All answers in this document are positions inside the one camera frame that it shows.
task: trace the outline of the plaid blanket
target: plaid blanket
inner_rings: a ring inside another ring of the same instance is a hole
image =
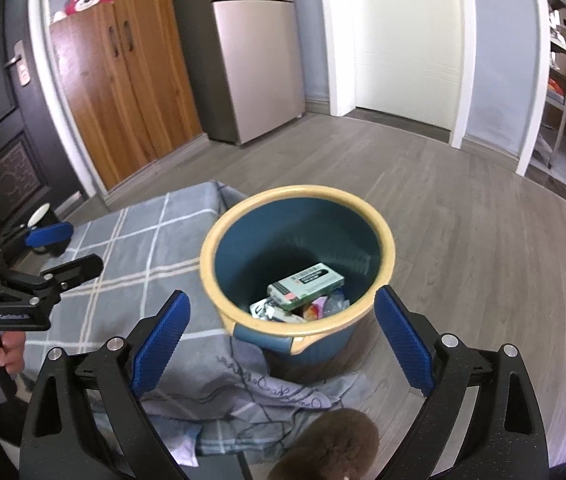
[[[273,378],[261,349],[223,328],[202,288],[199,253],[220,215],[244,197],[207,182],[77,226],[68,250],[45,267],[95,253],[103,273],[63,295],[49,331],[28,333],[26,376],[36,377],[53,346],[87,352],[127,335],[178,288],[189,296],[191,320],[159,385],[141,398],[178,463],[197,465],[197,453],[237,451],[247,452],[251,462],[275,460],[321,410],[359,405],[368,394],[362,375],[310,386]],[[93,409],[112,438],[98,398]]]

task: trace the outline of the light blue wall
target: light blue wall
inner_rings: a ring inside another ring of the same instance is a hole
[[[322,0],[295,0],[307,99],[329,100]]]
[[[518,155],[536,94],[537,2],[476,0],[476,23],[476,72],[466,135]]]

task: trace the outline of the blue trash can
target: blue trash can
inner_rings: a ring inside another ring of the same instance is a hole
[[[218,220],[201,249],[201,280],[234,337],[313,364],[347,344],[395,259],[392,232],[367,202],[331,187],[288,186],[252,196]],[[299,324],[250,315],[270,283],[319,262],[345,278],[349,308]]]

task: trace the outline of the yellow rim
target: yellow rim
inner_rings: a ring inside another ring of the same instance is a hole
[[[271,321],[254,319],[250,314],[234,306],[218,286],[214,260],[218,245],[225,232],[234,222],[253,209],[286,198],[322,198],[344,205],[361,215],[377,235],[381,251],[381,264],[377,278],[368,291],[343,312],[303,324],[272,323]],[[356,323],[368,313],[374,302],[374,294],[377,289],[390,281],[395,259],[396,247],[390,228],[379,212],[364,200],[332,187],[306,185],[278,187],[243,200],[221,216],[218,222],[214,224],[201,248],[201,281],[205,292],[219,309],[226,326],[239,323],[257,332],[283,337],[328,335],[335,328],[343,329]]]

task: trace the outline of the wooden floor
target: wooden floor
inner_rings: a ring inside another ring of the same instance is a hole
[[[213,144],[115,207],[213,178],[247,194],[288,184],[333,186],[377,208],[396,238],[391,283],[407,307],[468,346],[518,346],[543,414],[550,464],[566,461],[564,200],[436,140],[308,115],[245,148]],[[423,398],[409,389],[373,317],[360,323],[347,349],[327,366],[285,374],[317,380],[354,369],[365,372],[374,388],[361,406],[382,435],[369,475],[374,478]],[[467,400],[460,416],[465,426],[472,407]],[[439,470],[452,465],[460,438],[455,431]],[[255,478],[265,478],[268,469],[254,467]]]

